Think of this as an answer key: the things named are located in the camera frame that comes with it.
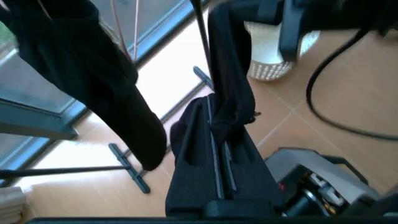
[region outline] laundry basket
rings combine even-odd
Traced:
[[[292,69],[294,63],[284,62],[278,46],[280,25],[272,26],[255,22],[245,22],[252,42],[251,64],[248,75],[256,80],[270,82],[282,78]],[[319,38],[319,31],[306,34],[301,41],[300,57]]]

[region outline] cord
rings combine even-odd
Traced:
[[[337,123],[335,121],[332,121],[328,118],[326,118],[324,115],[320,114],[318,110],[315,109],[313,102],[312,102],[312,89],[313,86],[323,71],[323,69],[326,68],[326,66],[329,65],[330,62],[332,62],[335,58],[337,58],[341,53],[343,53],[345,50],[349,49],[351,46],[353,46],[355,43],[357,43],[359,40],[361,40],[368,32],[370,31],[370,27],[365,27],[359,30],[356,35],[347,43],[345,43],[343,46],[338,48],[335,52],[333,52],[328,58],[326,58],[319,66],[318,68],[314,71],[312,74],[310,81],[308,82],[307,85],[307,91],[306,91],[306,96],[307,96],[307,105],[310,108],[310,111],[320,120],[325,122],[326,124],[329,124],[335,128],[338,128],[340,130],[344,130],[353,134],[358,134],[361,136],[366,136],[369,138],[374,138],[374,139],[382,139],[382,140],[390,140],[390,141],[398,141],[398,136],[393,136],[393,135],[388,135],[388,134],[379,134],[379,133],[374,133],[370,131],[365,131],[362,129],[357,129],[357,128],[351,128],[349,126],[345,126],[343,124]]]

